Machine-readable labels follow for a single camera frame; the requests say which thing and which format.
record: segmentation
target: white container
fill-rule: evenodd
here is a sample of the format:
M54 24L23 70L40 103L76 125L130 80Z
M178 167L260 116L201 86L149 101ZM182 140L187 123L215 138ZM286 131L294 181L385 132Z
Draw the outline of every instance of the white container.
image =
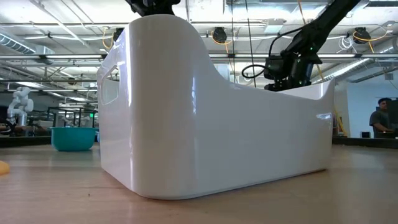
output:
M119 67L120 82L105 80ZM101 165L137 194L184 199L326 169L334 81L231 83L185 20L131 22L98 70Z

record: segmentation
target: man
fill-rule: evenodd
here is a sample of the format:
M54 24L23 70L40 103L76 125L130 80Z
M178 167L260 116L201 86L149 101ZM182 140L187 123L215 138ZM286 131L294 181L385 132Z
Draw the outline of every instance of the man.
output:
M383 138L382 134L386 132L394 132L390 128L388 113L387 113L387 101L391 101L390 98L382 98L378 101L380 109L373 112L369 125L373 127L374 138Z

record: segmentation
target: wooden table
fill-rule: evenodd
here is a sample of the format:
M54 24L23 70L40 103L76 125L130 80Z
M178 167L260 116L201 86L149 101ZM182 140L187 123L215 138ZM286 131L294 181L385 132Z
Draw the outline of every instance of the wooden table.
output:
M100 167L98 146L0 149L0 223L398 223L398 151L336 146L331 169L216 195L160 201Z

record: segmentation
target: computer monitor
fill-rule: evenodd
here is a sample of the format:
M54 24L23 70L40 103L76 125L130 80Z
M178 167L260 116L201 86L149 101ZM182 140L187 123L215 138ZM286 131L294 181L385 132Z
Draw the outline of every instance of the computer monitor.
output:
M391 124L398 124L398 100L387 101L387 113Z

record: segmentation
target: teal bowl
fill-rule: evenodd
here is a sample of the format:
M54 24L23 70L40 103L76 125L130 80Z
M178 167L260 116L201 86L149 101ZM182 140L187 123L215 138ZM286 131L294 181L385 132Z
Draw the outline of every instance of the teal bowl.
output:
M98 128L51 128L51 145L58 151L88 151Z

